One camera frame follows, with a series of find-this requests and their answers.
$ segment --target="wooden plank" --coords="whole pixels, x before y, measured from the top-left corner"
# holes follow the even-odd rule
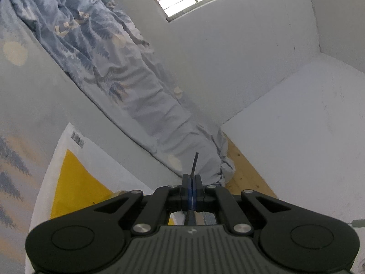
[[[241,190],[255,190],[265,195],[275,197],[275,193],[271,190],[268,184],[240,152],[240,150],[228,139],[228,154],[227,156],[233,160],[236,166],[236,172],[233,179],[227,183],[227,189],[232,193],[239,195]]]

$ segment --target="ribbed grip surface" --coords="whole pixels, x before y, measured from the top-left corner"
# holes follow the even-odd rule
[[[125,254],[100,274],[289,274],[256,249],[248,237],[235,237],[223,226],[162,226],[150,237],[136,238]]]

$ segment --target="pine tree pattern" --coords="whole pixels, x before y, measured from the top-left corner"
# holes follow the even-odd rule
[[[14,186],[13,181],[6,172],[0,173],[0,191],[11,195],[13,198],[19,199],[21,201],[24,200],[19,190]]]
[[[4,138],[0,135],[0,158],[5,160],[8,164],[18,168],[23,174],[30,176],[28,168],[25,166],[23,160],[14,150],[7,144]]]
[[[123,26],[117,21],[114,15],[108,15],[107,19],[103,21],[104,28],[109,30],[112,34],[122,34]]]
[[[17,168],[26,176],[31,176],[29,169],[25,166],[24,161],[21,159],[19,154],[12,150],[5,138],[0,135],[0,160],[9,164],[12,167]],[[21,196],[20,191],[16,188],[13,181],[11,180],[8,172],[4,171],[0,164],[0,192],[6,193],[11,197],[23,201],[24,198]],[[5,208],[0,203],[0,224],[5,227],[16,228],[16,224],[12,218],[7,214]]]
[[[96,47],[96,44],[98,42],[98,39],[96,37],[96,34],[93,32],[91,28],[91,23],[89,18],[84,19],[83,21],[80,21],[80,28],[81,32],[83,33],[83,36],[87,38],[87,41],[90,44],[90,47],[94,49]]]
[[[4,207],[0,204],[0,224],[4,225],[6,228],[10,227],[15,229],[16,225],[11,219],[11,217],[6,213]]]
[[[75,54],[77,59],[80,61],[81,65],[89,70],[92,68],[92,58],[89,54],[89,51],[86,47],[82,46],[81,44],[74,44]]]
[[[95,51],[98,55],[101,55],[102,57],[109,59],[109,53],[107,52],[107,50],[104,48],[103,45],[101,44],[97,45]]]
[[[112,32],[107,28],[107,26],[102,25],[101,23],[95,21],[95,20],[90,20],[91,22],[91,27],[93,29],[93,31],[98,34],[98,36],[102,39],[111,39],[113,37]]]
[[[109,94],[110,95],[114,95],[116,96],[120,101],[123,101],[123,97],[121,95],[121,92],[125,93],[126,94],[126,91],[124,89],[124,87],[118,83],[118,82],[115,82],[112,84],[112,86],[110,87],[110,90],[109,90]]]

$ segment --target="barcode label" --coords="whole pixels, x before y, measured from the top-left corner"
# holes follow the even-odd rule
[[[72,133],[71,138],[75,141],[81,148],[83,148],[83,140],[75,132]]]

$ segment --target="silver bolt head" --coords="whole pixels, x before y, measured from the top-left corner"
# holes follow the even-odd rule
[[[138,233],[147,233],[151,230],[151,226],[148,224],[136,224],[133,230]]]
[[[252,230],[252,227],[248,224],[236,224],[233,229],[237,233],[248,233]]]

